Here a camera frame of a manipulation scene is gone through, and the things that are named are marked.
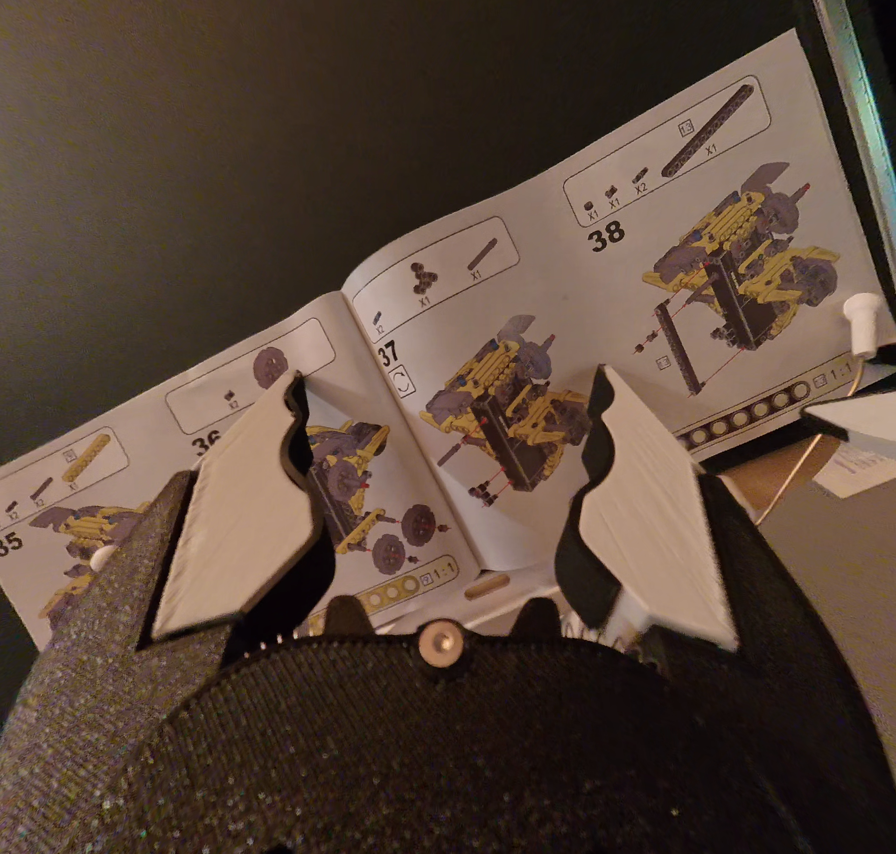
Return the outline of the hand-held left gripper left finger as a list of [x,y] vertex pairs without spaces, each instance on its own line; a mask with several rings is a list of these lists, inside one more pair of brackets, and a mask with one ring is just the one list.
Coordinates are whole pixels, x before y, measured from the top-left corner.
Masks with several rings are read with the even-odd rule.
[[287,372],[197,469],[151,642],[214,627],[236,651],[308,636],[334,577],[322,500],[308,478],[305,378]]

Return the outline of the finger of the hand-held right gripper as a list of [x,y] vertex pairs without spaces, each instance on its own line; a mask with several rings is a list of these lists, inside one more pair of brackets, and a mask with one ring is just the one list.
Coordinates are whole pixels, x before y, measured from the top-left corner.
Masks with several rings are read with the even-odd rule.
[[812,403],[800,411],[815,434],[826,434],[888,459],[895,459],[895,391],[887,390]]

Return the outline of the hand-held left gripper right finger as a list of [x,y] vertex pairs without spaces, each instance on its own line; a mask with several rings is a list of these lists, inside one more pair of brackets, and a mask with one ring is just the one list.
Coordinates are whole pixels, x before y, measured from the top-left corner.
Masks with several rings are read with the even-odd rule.
[[595,374],[588,417],[588,479],[554,558],[585,636],[624,650],[658,626],[735,651],[696,463],[610,367]]

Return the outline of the toy assembly instruction booklet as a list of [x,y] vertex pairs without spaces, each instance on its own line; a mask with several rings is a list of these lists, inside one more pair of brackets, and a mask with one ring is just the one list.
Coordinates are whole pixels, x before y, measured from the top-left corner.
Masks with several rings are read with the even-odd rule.
[[375,624],[482,572],[552,566],[599,365],[697,459],[844,389],[842,303],[881,288],[807,49],[776,36],[3,467],[2,588],[38,648],[91,560],[294,374],[329,593],[371,594]]

